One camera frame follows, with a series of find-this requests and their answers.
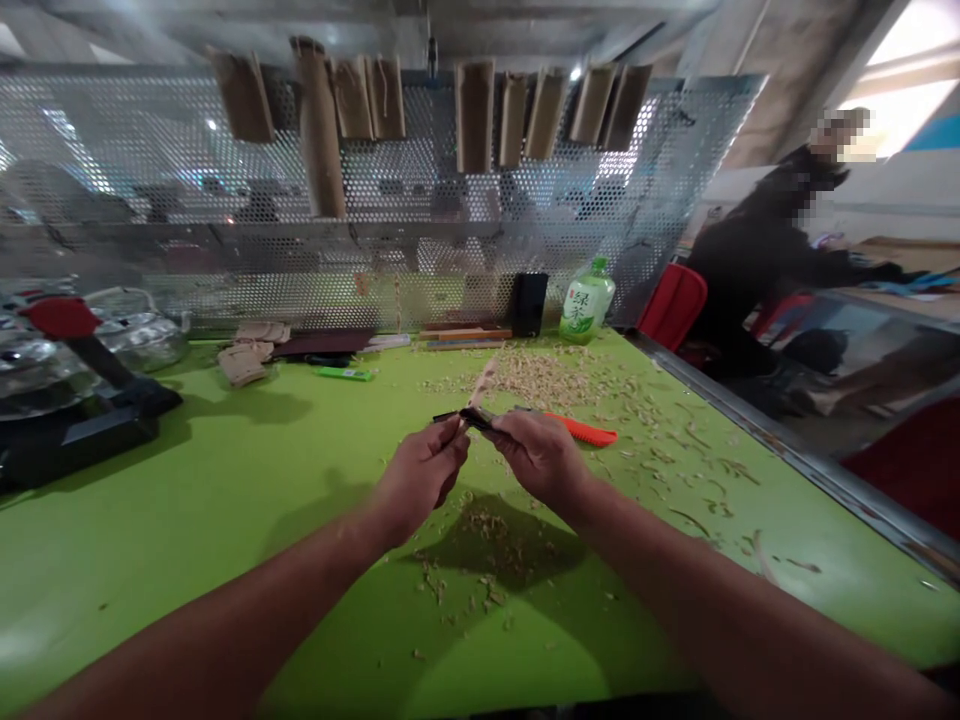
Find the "person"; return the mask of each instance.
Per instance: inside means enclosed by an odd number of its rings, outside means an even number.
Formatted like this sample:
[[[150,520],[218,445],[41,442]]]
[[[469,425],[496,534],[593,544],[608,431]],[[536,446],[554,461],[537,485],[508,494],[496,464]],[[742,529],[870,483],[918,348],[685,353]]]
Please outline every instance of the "person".
[[[360,507],[147,627],[24,717],[252,715],[347,589],[443,504],[467,459],[458,423],[408,436]],[[623,578],[736,716],[957,717],[955,698],[898,659],[592,476],[558,421],[512,411],[493,426],[519,483]]]
[[[837,159],[866,123],[866,111],[838,113],[814,131],[810,142],[783,158],[726,218],[697,237],[687,267],[706,281],[707,300],[688,339],[716,348],[720,357],[704,372],[715,380],[768,375],[777,356],[744,327],[760,303],[785,282],[813,287],[902,282],[899,266],[851,265],[846,251],[812,247],[796,226],[818,192],[833,190],[849,175]]]

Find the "black jacket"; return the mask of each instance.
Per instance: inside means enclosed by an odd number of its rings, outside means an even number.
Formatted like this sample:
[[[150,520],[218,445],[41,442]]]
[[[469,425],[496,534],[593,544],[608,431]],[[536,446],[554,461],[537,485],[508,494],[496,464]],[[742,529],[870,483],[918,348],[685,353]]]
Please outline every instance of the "black jacket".
[[[813,155],[806,146],[785,157],[730,214],[704,230],[687,267],[707,283],[701,316],[742,323],[786,279],[814,287],[897,280],[898,267],[858,268],[846,252],[810,247],[795,219],[820,190],[832,190],[847,171]]]

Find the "bottle label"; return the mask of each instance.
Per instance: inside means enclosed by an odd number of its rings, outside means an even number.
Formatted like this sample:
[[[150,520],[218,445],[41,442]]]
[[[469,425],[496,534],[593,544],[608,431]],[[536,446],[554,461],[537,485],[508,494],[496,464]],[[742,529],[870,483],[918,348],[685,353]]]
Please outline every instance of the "bottle label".
[[[567,323],[567,332],[585,333],[593,326],[593,311],[597,307],[599,293],[585,287],[570,288],[563,301],[563,319]]]

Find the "table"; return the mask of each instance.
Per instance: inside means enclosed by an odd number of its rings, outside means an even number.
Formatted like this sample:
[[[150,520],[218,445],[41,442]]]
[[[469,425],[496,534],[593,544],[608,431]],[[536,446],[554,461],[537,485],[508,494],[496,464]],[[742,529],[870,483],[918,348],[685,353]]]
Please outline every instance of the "table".
[[[521,352],[546,365],[561,349],[554,343]],[[387,351],[365,359],[365,369],[380,371],[370,383],[283,365],[267,381],[230,390],[213,350],[195,348],[159,374],[186,400],[164,416],[159,440],[3,499],[0,715],[354,505],[405,433],[462,405],[470,387],[461,391],[461,378],[479,373],[490,354]],[[612,332],[588,350],[560,360],[576,373],[583,359],[607,383],[599,407],[577,412],[597,424],[592,415],[605,416],[621,433],[589,456],[599,477],[683,531],[705,530],[751,571],[758,562],[748,538],[761,530],[787,592],[913,665],[960,658],[960,593],[784,462],[768,447],[775,440],[761,444],[725,417],[709,393],[700,397]],[[628,379],[639,384],[636,398],[615,396]],[[490,406],[516,401],[499,393]],[[632,414],[610,419],[639,405],[659,408],[656,430]],[[709,449],[686,434],[691,422]],[[743,463],[759,484],[713,458]],[[732,517],[716,512],[724,494]],[[491,560],[502,567],[510,551],[471,531],[466,517],[478,510],[503,518],[506,547],[522,540],[531,570],[498,575],[506,607],[489,614],[470,612],[469,598],[482,600],[480,575],[496,573]],[[419,590],[415,552],[448,583],[442,606]],[[447,505],[350,590],[280,673],[262,711],[449,717],[696,683],[616,576],[477,440]]]
[[[811,292],[818,297],[857,305],[914,325],[960,335],[960,293],[947,294],[932,302],[921,302],[863,288],[812,290]]]

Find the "metal table edge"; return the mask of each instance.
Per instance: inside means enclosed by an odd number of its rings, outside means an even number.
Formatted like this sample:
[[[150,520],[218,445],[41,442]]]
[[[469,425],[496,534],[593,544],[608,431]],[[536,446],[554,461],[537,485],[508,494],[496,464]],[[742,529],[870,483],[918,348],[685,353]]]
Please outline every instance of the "metal table edge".
[[[833,460],[813,452],[798,435],[662,345],[640,334],[627,336],[627,340],[854,516],[937,577],[960,590],[960,543]]]

